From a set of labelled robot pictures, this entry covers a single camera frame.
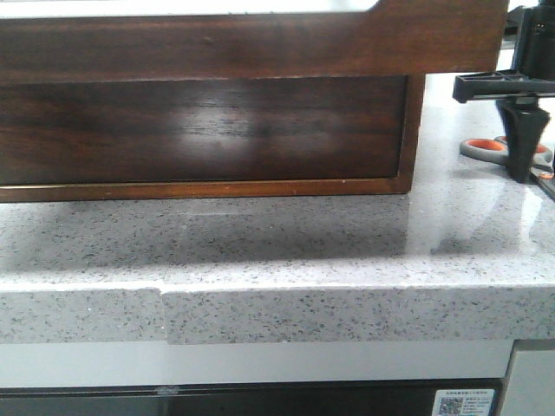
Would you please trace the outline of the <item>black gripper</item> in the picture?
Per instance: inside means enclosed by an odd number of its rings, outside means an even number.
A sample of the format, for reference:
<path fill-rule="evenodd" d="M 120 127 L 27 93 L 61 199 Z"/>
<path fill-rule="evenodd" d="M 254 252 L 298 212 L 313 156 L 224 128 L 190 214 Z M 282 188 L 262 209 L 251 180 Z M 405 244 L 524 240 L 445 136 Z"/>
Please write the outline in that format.
<path fill-rule="evenodd" d="M 459 103 L 498 100 L 505 129 L 509 176 L 525 183 L 530 177 L 533 155 L 550 115 L 539 107 L 538 98 L 554 97 L 554 81 L 532 78 L 518 71 L 495 71 L 456 75 L 453 98 Z"/>

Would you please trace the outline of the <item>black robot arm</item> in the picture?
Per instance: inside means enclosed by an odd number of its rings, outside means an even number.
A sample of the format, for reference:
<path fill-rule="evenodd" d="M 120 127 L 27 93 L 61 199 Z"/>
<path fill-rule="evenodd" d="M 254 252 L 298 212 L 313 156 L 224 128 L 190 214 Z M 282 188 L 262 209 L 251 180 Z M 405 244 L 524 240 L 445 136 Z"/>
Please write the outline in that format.
<path fill-rule="evenodd" d="M 554 96 L 554 2 L 519 7 L 509 15 L 519 24 L 511 67 L 456 76 L 453 98 L 459 103 Z"/>

